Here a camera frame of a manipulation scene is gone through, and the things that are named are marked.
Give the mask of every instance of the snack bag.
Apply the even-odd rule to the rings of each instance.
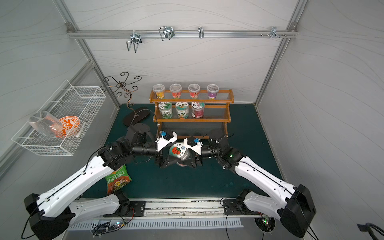
[[[110,175],[106,176],[105,180],[107,180],[107,195],[109,195],[127,185],[130,181],[132,181],[132,178],[128,175],[125,165],[123,165],[117,171],[114,171]]]

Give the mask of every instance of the wooden shelf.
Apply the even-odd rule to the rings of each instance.
[[[209,99],[208,93],[206,90],[200,91],[198,99],[190,98],[188,90],[181,90],[181,97],[179,99],[174,99],[172,98],[171,92],[169,90],[166,90],[165,98],[163,99],[158,99],[156,97],[156,94],[153,91],[151,91],[151,94],[149,95],[149,102],[150,103],[160,103],[160,102],[234,103],[235,99],[233,97],[232,89],[219,90],[215,99]]]
[[[191,114],[191,105],[189,105],[189,116],[185,119],[177,117],[175,105],[172,105],[173,117],[162,118],[157,105],[155,106],[154,122],[231,122],[231,115],[229,113],[229,103],[226,105],[205,105],[204,115],[201,118],[194,118]]]
[[[149,95],[149,102],[155,103],[155,116],[153,121],[157,122],[159,129],[173,129],[177,130],[178,138],[185,139],[189,136],[194,136],[200,139],[208,138],[208,134],[212,129],[222,129],[228,135],[227,123],[231,122],[231,115],[229,113],[229,104],[234,103],[232,89],[219,90],[215,99],[209,99],[206,90],[201,90],[198,99],[190,98],[188,90],[182,90],[179,99],[172,98],[169,90],[165,91],[165,98],[157,99],[156,94],[151,91]],[[171,118],[162,118],[158,109],[160,102],[171,102],[173,116]],[[194,118],[192,116],[191,105],[189,105],[189,116],[186,119],[177,117],[175,103],[177,102],[197,102],[205,103],[204,114],[201,118]]]

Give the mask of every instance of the vent grille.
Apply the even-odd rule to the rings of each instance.
[[[68,228],[68,231],[90,230],[99,224],[98,220],[87,220],[74,224]],[[227,228],[243,227],[239,217],[228,218]],[[225,228],[225,218],[189,218],[189,219],[134,219],[127,223],[121,230],[128,229],[207,229],[207,228]]]

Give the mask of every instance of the white wire basket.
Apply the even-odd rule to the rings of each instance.
[[[73,156],[105,98],[98,86],[72,86],[65,81],[36,112],[46,110],[57,119],[76,116],[74,126],[79,126],[60,138],[44,136],[27,122],[12,141],[40,156]]]

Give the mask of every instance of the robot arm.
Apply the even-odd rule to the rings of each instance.
[[[306,232],[316,213],[309,191],[302,185],[296,188],[260,168],[249,157],[230,147],[222,132],[212,131],[209,147],[203,147],[193,137],[185,139],[184,153],[189,150],[197,153],[189,152],[186,157],[179,154],[163,158],[162,149],[177,140],[175,132],[160,132],[160,137],[152,142],[146,142],[147,136],[153,139],[145,124],[128,127],[125,137],[106,145],[71,177],[43,194],[28,196],[24,203],[36,236],[40,240],[51,240],[77,222],[103,214],[125,215],[130,202],[121,193],[90,201],[75,199],[101,178],[131,162],[135,156],[154,157],[160,168],[174,163],[196,168],[202,165],[203,158],[215,157],[224,169],[248,179],[270,196],[249,192],[242,199],[249,211],[275,217],[295,236],[302,237]]]

